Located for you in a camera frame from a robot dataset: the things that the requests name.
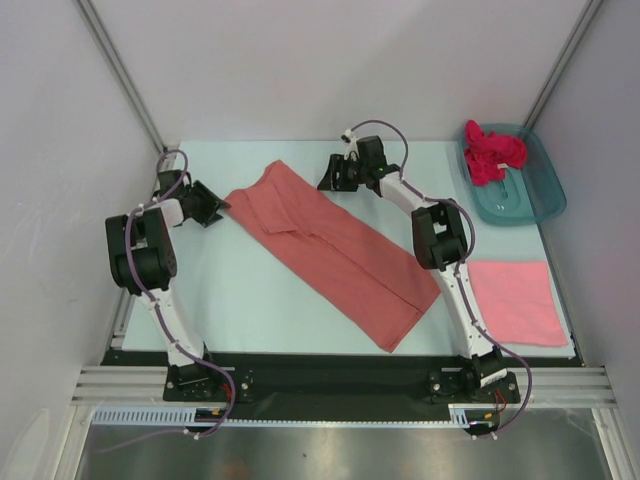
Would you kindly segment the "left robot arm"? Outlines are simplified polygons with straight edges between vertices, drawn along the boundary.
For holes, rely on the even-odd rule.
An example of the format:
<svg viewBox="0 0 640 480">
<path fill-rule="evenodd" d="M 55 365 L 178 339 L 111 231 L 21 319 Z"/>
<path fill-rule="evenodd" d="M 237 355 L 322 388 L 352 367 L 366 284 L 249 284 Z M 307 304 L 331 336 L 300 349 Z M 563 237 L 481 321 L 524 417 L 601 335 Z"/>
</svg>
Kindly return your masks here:
<svg viewBox="0 0 640 480">
<path fill-rule="evenodd" d="M 191 219 L 203 228 L 229 204 L 181 170 L 158 174 L 151 202 L 105 220 L 111 276 L 137 298 L 164 337 L 168 371 L 163 399 L 231 401 L 233 381 L 213 365 L 206 342 L 187 319 L 174 288 L 178 261 L 170 231 Z"/>
</svg>

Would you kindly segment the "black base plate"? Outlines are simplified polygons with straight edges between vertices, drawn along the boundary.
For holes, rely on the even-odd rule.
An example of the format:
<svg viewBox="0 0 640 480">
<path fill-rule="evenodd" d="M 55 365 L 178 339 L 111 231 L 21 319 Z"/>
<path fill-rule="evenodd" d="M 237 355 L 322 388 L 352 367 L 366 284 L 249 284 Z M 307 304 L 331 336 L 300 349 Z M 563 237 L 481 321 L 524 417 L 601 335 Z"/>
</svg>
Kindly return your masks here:
<svg viewBox="0 0 640 480">
<path fill-rule="evenodd" d="M 512 382 L 500 392 L 501 401 L 489 395 L 477 400 L 444 396 L 464 365 L 454 356 L 216 353 L 213 363 L 233 381 L 231 417 L 243 421 L 436 421 L 444 419 L 454 403 L 486 409 L 517 406 L 527 385 L 514 359 L 505 361 Z M 168 371 L 167 356 L 161 352 L 108 351 L 101 364 Z M 167 403 L 209 408 L 202 420 L 221 416 L 227 402 L 166 401 L 163 394 Z"/>
</svg>

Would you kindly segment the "crimson t shirt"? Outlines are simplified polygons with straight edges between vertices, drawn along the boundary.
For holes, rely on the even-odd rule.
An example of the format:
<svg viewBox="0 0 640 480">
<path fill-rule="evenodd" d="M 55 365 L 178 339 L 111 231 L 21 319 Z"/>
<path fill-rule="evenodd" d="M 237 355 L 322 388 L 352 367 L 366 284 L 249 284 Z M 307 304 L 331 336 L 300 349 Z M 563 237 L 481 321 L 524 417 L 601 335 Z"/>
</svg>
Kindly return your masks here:
<svg viewBox="0 0 640 480">
<path fill-rule="evenodd" d="M 515 136 L 486 133 L 469 120 L 464 129 L 464 159 L 474 186 L 484 187 L 506 179 L 509 168 L 521 169 L 528 160 L 525 143 Z"/>
</svg>

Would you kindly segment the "teal plastic bin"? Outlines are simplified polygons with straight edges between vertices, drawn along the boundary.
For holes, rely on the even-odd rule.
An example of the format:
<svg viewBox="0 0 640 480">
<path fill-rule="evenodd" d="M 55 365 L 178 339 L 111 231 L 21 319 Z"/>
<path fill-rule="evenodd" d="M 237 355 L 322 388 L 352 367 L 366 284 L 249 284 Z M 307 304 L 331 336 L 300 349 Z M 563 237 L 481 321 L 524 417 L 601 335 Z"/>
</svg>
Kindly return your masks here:
<svg viewBox="0 0 640 480">
<path fill-rule="evenodd" d="M 463 127 L 458 136 L 458 162 L 479 217 L 492 225 L 512 227 L 541 224 L 562 214 L 567 205 L 566 196 L 538 136 L 516 124 L 479 125 L 486 133 L 494 131 L 520 138 L 528 151 L 525 166 L 509 168 L 505 180 L 484 187 L 474 186 L 464 159 Z"/>
</svg>

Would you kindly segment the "salmon t shirt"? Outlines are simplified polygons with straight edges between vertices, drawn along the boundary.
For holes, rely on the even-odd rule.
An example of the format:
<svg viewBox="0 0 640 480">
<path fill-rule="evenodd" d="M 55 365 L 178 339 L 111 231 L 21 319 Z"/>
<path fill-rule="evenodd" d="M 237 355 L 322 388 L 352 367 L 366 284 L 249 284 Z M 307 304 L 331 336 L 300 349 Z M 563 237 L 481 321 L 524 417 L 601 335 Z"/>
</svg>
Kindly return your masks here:
<svg viewBox="0 0 640 480">
<path fill-rule="evenodd" d="M 280 160 L 226 201 L 241 227 L 386 352 L 441 294 L 411 254 Z"/>
</svg>

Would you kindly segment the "aluminium post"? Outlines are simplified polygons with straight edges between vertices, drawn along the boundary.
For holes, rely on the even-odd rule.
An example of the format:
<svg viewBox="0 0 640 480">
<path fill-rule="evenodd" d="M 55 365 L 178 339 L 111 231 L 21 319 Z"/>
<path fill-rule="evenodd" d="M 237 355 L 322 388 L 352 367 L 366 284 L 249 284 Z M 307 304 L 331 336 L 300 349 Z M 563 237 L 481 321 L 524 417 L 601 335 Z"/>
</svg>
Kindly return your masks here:
<svg viewBox="0 0 640 480">
<path fill-rule="evenodd" d="M 167 146 L 95 3 L 74 0 L 73 4 L 146 137 L 158 154 L 164 153 Z"/>
<path fill-rule="evenodd" d="M 606 0 L 588 0 L 585 3 L 584 8 L 581 10 L 565 44 L 561 48 L 556 61 L 522 124 L 524 128 L 534 129 L 539 122 L 552 95 L 567 73 L 573 59 L 583 42 L 587 39 L 590 30 L 596 23 L 598 16 L 606 4 Z"/>
</svg>

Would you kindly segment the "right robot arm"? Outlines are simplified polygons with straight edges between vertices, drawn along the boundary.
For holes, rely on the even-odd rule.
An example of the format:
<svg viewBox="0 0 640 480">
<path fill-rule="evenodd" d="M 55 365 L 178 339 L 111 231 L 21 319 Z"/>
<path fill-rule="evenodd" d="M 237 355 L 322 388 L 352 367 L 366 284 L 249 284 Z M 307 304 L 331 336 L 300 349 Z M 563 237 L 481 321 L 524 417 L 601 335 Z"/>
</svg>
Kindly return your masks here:
<svg viewBox="0 0 640 480">
<path fill-rule="evenodd" d="M 387 161 L 380 137 L 359 138 L 348 130 L 341 140 L 346 150 L 329 157 L 317 188 L 355 192 L 364 186 L 409 216 L 414 256 L 441 289 L 464 360 L 455 386 L 442 394 L 501 401 L 500 392 L 512 381 L 503 349 L 488 333 L 471 287 L 467 259 L 475 238 L 467 237 L 463 227 L 469 215 L 455 200 L 427 197 L 405 180 L 403 168 Z"/>
</svg>

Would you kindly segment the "left aluminium post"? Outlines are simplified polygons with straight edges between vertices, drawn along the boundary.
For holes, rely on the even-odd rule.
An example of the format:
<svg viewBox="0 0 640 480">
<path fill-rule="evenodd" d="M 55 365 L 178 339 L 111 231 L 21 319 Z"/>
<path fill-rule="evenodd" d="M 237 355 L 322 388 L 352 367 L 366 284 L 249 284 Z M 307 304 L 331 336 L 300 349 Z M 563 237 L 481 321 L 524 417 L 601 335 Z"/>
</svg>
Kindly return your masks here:
<svg viewBox="0 0 640 480">
<path fill-rule="evenodd" d="M 146 137 L 158 154 L 164 153 L 167 146 L 95 3 L 74 0 L 73 4 Z"/>
</svg>

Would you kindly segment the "folded pink t shirt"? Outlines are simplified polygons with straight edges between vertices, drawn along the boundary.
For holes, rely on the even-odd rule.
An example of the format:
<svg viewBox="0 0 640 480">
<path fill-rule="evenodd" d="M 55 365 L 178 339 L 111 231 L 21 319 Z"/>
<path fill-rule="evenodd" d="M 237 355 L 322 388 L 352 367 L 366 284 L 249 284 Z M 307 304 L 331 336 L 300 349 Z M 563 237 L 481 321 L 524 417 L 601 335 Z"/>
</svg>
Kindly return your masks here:
<svg viewBox="0 0 640 480">
<path fill-rule="evenodd" d="M 546 263 L 472 261 L 468 273 L 490 335 L 501 344 L 564 347 Z"/>
</svg>

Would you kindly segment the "right aluminium post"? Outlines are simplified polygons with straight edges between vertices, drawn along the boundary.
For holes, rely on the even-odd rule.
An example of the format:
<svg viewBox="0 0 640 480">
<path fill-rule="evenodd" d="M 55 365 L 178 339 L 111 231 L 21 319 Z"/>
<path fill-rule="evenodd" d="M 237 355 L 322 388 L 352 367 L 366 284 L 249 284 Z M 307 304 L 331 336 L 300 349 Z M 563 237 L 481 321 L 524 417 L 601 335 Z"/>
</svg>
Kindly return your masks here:
<svg viewBox="0 0 640 480">
<path fill-rule="evenodd" d="M 534 129 L 539 122 L 552 95 L 567 73 L 573 59 L 583 42 L 587 39 L 590 30 L 596 23 L 598 16 L 606 4 L 606 0 L 588 0 L 585 3 L 584 8 L 581 10 L 565 44 L 561 48 L 556 61 L 522 124 L 524 128 Z"/>
</svg>

